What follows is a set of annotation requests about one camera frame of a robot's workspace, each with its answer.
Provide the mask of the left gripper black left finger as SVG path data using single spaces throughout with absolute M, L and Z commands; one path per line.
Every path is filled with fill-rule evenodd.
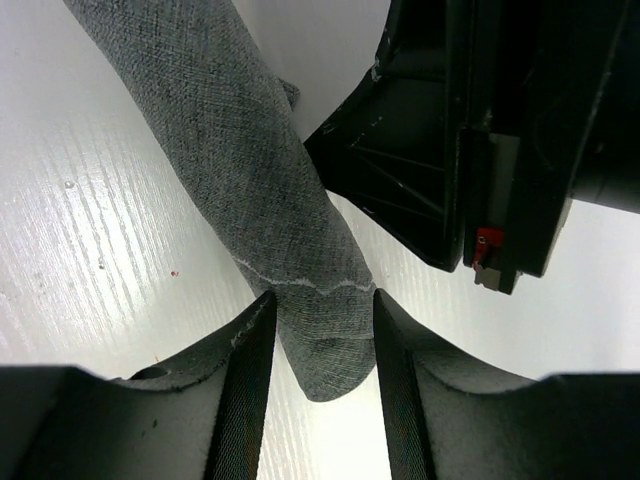
M 132 479 L 254 479 L 275 344 L 277 302 L 262 294 L 233 321 L 136 372 L 145 431 Z

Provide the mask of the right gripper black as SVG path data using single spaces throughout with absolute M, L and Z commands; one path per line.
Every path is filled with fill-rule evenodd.
M 451 56 L 460 1 L 393 1 L 373 64 L 305 141 L 326 189 L 427 265 L 461 257 Z M 639 209 L 639 5 L 477 1 L 464 263 L 511 294 L 571 204 Z

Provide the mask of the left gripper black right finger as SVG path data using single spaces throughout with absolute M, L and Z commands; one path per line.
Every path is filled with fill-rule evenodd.
M 505 397 L 532 380 L 466 353 L 386 291 L 373 300 L 378 378 L 395 479 L 525 479 Z

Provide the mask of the grey cloth napkin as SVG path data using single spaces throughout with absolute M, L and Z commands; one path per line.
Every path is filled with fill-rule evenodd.
M 71 1 L 198 211 L 255 294 L 271 291 L 294 376 L 314 402 L 372 371 L 375 283 L 229 1 Z

